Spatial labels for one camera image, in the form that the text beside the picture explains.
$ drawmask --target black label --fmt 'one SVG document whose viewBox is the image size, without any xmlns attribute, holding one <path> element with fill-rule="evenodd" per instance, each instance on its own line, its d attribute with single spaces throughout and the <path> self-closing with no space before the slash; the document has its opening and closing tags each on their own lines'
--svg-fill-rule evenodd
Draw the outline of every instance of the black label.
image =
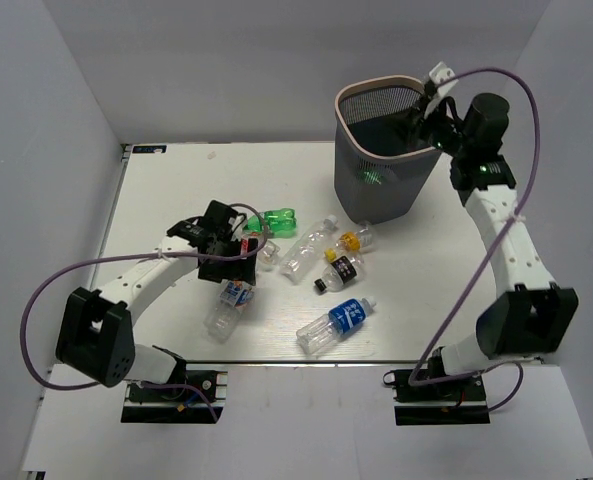
<svg viewBox="0 0 593 480">
<path fill-rule="evenodd" d="M 132 153 L 165 153 L 167 145 L 136 145 Z"/>
<path fill-rule="evenodd" d="M 352 262 L 345 256 L 340 257 L 338 260 L 334 260 L 332 262 L 332 267 L 334 267 L 334 270 L 336 270 L 340 276 L 343 285 L 356 277 L 356 269 L 352 265 Z"/>
</svg>

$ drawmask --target gray wall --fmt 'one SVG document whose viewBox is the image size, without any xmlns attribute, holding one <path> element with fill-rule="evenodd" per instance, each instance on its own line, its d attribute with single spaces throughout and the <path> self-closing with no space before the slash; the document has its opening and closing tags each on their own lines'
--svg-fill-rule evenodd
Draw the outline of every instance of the gray wall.
<svg viewBox="0 0 593 480">
<path fill-rule="evenodd" d="M 0 479 L 17 478 L 40 388 L 21 361 L 24 303 L 56 269 L 98 253 L 120 147 L 40 0 L 0 0 Z M 63 301 L 48 291 L 30 326 L 45 371 Z"/>
<path fill-rule="evenodd" d="M 578 313 L 555 359 L 569 384 L 593 453 L 593 2 L 554 0 L 517 71 L 541 110 L 541 168 L 527 208 L 539 253 L 559 282 L 577 289 Z M 532 123 L 524 95 L 512 104 L 506 153 L 524 185 Z"/>
<path fill-rule="evenodd" d="M 345 85 L 512 68 L 548 0 L 45 3 L 119 139 L 145 142 L 332 139 Z"/>
</svg>

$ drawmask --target mesh bin rim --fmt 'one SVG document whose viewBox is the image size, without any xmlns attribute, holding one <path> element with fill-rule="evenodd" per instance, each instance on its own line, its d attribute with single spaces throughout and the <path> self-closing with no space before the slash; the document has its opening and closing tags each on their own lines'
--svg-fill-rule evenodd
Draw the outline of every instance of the mesh bin rim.
<svg viewBox="0 0 593 480">
<path fill-rule="evenodd" d="M 373 160 L 379 160 L 382 162 L 396 162 L 399 160 L 409 160 L 414 157 L 417 157 L 418 155 L 435 151 L 436 149 L 434 147 L 427 147 L 421 150 L 404 153 L 402 155 L 384 157 L 382 155 L 376 155 L 374 153 L 368 152 L 363 147 L 361 147 L 361 145 L 356 141 L 356 139 L 352 135 L 352 132 L 349 130 L 349 127 L 347 126 L 347 123 L 345 122 L 342 113 L 340 112 L 340 103 L 347 97 L 356 95 L 357 93 L 382 87 L 407 87 L 411 88 L 412 90 L 416 90 L 418 93 L 421 94 L 425 91 L 423 83 L 420 80 L 414 77 L 408 77 L 406 75 L 389 75 L 387 77 L 371 78 L 369 80 L 364 80 L 362 82 L 353 83 L 343 88 L 340 92 L 338 92 L 338 95 L 336 95 L 336 100 L 334 102 L 334 110 L 336 111 L 336 120 L 343 129 L 345 136 L 350 141 L 352 148 L 358 150 L 363 157 Z"/>
</svg>

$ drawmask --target gray trash can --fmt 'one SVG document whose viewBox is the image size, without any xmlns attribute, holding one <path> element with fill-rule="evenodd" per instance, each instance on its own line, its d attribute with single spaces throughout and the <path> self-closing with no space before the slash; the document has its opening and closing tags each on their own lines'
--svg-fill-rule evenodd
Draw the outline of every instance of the gray trash can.
<svg viewBox="0 0 593 480">
<path fill-rule="evenodd" d="M 336 97 L 334 189 L 352 221 L 405 215 L 436 165 L 441 152 L 406 144 L 390 118 L 422 91 L 419 80 L 397 75 L 350 85 Z"/>
</svg>

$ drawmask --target robotic arm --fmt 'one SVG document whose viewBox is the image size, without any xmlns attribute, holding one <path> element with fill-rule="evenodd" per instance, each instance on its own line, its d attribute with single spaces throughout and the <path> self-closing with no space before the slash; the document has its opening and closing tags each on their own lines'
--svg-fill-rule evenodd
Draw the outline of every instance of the robotic arm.
<svg viewBox="0 0 593 480">
<path fill-rule="evenodd" d="M 437 65 L 425 94 L 414 107 L 393 114 L 391 121 L 410 144 L 428 143 L 452 156 L 452 186 L 490 249 L 517 203 L 516 181 L 498 153 L 509 124 L 509 104 L 498 95 L 482 93 L 461 120 L 454 99 L 447 96 L 456 82 L 441 85 L 453 76 L 445 64 Z M 478 318 L 475 333 L 434 352 L 427 379 L 482 371 L 558 349 L 578 298 L 574 289 L 558 287 L 522 219 L 511 226 L 491 265 L 496 301 Z"/>
<path fill-rule="evenodd" d="M 56 357 L 107 387 L 122 380 L 184 383 L 185 361 L 163 349 L 135 345 L 133 327 L 156 298 L 196 269 L 200 279 L 255 285 L 255 255 L 227 262 L 165 257 L 165 252 L 240 255 L 242 242 L 234 238 L 239 215 L 212 201 L 205 215 L 183 220 L 167 231 L 155 249 L 158 258 L 137 263 L 94 291 L 76 289 L 67 300 Z M 257 244 L 257 239 L 249 239 L 247 248 L 251 251 Z"/>
</svg>

